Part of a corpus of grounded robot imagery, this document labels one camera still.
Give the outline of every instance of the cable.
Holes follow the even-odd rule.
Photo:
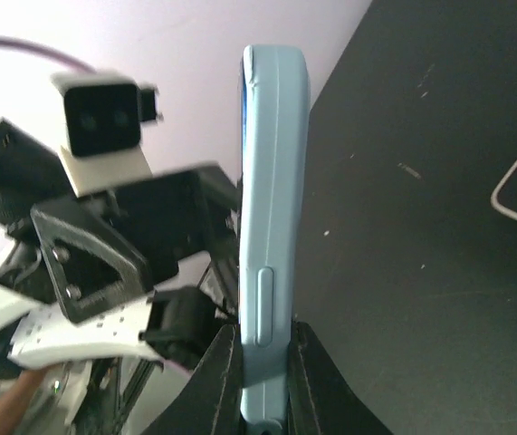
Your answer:
[[[94,73],[95,69],[87,63],[75,59],[69,54],[59,52],[50,47],[45,47],[38,43],[32,43],[16,38],[10,38],[6,36],[0,36],[0,49],[1,50],[15,50],[17,52],[30,53],[35,56],[43,57],[51,61],[60,63],[73,70],[81,71],[84,73]]]

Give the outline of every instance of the camera lens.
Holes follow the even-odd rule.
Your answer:
[[[125,111],[115,111],[113,117],[115,125],[118,127],[127,127],[129,125],[129,116]]]
[[[91,115],[81,115],[81,126],[88,131],[97,130],[97,121]]]

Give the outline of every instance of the black camera module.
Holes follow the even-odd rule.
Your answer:
[[[63,95],[71,154],[129,150],[141,142],[140,91],[132,82],[72,86]]]

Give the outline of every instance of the person's arm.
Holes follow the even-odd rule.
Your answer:
[[[0,435],[11,435],[16,430],[49,370],[22,372],[14,385],[0,397]]]

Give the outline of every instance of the white wall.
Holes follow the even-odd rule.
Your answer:
[[[147,129],[153,170],[218,160],[238,171],[238,67],[247,44],[300,46],[316,98],[370,0],[0,0],[0,34],[47,44],[160,90],[166,122]],[[46,145],[64,140],[61,69],[0,52],[0,117]],[[0,247],[3,245],[0,228]]]

